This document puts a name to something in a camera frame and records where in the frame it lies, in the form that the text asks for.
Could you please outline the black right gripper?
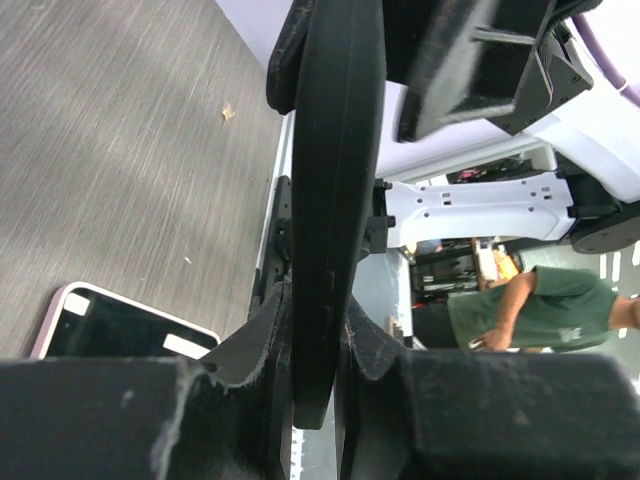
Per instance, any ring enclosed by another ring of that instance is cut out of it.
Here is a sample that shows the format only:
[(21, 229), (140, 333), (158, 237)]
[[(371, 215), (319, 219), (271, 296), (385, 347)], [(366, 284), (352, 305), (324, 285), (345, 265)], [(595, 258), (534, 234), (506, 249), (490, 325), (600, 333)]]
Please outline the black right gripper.
[(404, 86), (394, 126), (417, 142), (478, 119), (516, 135), (594, 81), (565, 21), (592, 1), (387, 1), (387, 79)]

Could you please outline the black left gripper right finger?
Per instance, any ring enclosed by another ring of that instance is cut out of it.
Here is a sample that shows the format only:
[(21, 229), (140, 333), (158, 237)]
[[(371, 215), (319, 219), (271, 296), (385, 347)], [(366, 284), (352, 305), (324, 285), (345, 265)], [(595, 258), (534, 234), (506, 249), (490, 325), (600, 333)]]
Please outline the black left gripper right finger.
[(341, 479), (639, 475), (639, 398), (603, 356), (412, 350), (352, 303), (334, 406)]

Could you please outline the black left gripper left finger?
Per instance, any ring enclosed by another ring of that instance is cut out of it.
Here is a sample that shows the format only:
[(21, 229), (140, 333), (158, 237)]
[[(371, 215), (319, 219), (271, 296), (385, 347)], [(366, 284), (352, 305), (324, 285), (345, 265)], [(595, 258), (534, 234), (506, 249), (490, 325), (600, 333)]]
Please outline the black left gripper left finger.
[(1, 365), (5, 479), (285, 479), (290, 290), (226, 340), (86, 282)]

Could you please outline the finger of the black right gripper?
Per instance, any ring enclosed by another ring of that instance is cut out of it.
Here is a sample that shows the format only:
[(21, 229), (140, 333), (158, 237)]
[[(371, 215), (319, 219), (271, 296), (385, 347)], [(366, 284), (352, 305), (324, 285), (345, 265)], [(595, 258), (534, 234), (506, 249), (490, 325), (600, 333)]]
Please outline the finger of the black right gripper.
[(267, 66), (266, 99), (280, 115), (295, 109), (302, 55), (314, 0), (294, 0)]

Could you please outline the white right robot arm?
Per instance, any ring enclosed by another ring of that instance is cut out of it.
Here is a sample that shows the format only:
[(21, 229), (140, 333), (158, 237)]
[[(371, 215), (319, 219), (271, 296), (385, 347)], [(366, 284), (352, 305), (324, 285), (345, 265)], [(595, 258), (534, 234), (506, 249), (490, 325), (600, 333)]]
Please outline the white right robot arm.
[(295, 1), (267, 67), (294, 117), (294, 268), (424, 240), (604, 254), (639, 238), (639, 112), (579, 54), (591, 1)]

